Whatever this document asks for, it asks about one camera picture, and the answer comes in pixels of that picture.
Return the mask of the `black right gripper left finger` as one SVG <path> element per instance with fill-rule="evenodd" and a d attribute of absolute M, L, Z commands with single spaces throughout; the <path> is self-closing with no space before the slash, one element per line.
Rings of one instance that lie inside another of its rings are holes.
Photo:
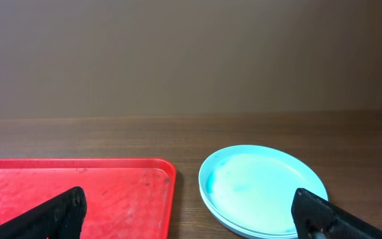
<path fill-rule="evenodd" d="M 0 239 L 79 239 L 86 217 L 83 188 L 73 187 L 0 225 Z"/>

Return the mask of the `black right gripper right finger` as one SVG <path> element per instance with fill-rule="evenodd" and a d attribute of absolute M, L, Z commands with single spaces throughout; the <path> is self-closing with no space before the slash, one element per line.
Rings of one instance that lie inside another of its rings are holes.
<path fill-rule="evenodd" d="M 382 230 L 303 188 L 295 192 L 291 214 L 298 239 L 382 239 Z"/>

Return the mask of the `light blue plate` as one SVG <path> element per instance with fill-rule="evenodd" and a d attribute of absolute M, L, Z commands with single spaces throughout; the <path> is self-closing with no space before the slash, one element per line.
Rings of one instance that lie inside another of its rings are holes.
<path fill-rule="evenodd" d="M 209 204 L 228 221 L 270 234 L 296 232 L 291 206 L 298 188 L 328 199 L 323 182 L 310 167 L 283 151 L 259 145 L 214 152 L 202 163 L 198 183 Z"/>
<path fill-rule="evenodd" d="M 256 232 L 252 230 L 248 230 L 245 228 L 242 228 L 240 226 L 235 225 L 234 223 L 228 221 L 226 218 L 224 218 L 220 213 L 218 213 L 210 204 L 208 201 L 207 196 L 203 193 L 203 190 L 200 189 L 200 194 L 202 197 L 202 200 L 212 216 L 224 227 L 226 227 L 231 232 L 242 236 L 244 238 L 249 239 L 297 239 L 298 235 L 296 232 L 286 233 L 286 234 L 270 234 L 270 233 L 264 233 L 264 232 Z"/>

